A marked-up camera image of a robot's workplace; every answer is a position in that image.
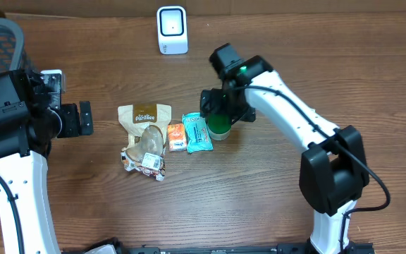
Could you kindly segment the teal snack packet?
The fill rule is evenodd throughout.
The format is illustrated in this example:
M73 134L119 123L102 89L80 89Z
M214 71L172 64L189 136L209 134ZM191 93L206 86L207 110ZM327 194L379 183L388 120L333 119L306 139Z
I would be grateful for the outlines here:
M213 150L206 121L199 112L184 114L182 122L187 135L187 151L189 153Z

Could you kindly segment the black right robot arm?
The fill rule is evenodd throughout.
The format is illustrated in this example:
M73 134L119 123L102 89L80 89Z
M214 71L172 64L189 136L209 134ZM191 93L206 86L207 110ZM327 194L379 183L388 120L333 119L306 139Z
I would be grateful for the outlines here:
M373 253L370 243L347 237L349 211L369 184L360 133L318 115L260 56L244 60L225 44L209 61L222 82L201 93L200 114L211 138L226 139L232 125L253 122L260 111L301 154L299 187L314 210L314 227L306 243L280 244L278 253Z

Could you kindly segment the beige granola bag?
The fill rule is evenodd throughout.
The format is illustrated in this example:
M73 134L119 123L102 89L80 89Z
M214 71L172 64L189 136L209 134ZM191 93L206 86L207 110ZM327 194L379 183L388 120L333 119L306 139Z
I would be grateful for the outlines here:
M118 108L118 121L128 132L128 145L121 150L126 171L138 172L156 181L164 180L171 114L171 106L165 104L131 104Z

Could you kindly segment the green lid jar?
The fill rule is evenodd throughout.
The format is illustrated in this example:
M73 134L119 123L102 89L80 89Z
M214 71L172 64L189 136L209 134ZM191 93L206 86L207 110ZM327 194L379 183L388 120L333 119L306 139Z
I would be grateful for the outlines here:
M210 114L207 117L209 135L213 140L225 140L231 130L231 119L225 114Z

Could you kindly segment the orange snack packet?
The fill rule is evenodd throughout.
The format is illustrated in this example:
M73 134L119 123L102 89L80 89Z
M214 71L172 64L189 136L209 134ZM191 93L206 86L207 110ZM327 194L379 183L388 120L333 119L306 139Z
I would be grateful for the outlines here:
M167 131L170 152L184 151L187 149L185 127L182 123L168 125Z

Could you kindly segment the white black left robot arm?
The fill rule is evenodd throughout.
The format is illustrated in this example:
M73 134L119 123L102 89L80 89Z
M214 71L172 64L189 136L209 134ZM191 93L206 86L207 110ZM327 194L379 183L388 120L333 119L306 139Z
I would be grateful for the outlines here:
M47 193L55 138L94 132L90 102L64 104L65 76L0 73L0 222L6 253L59 253Z

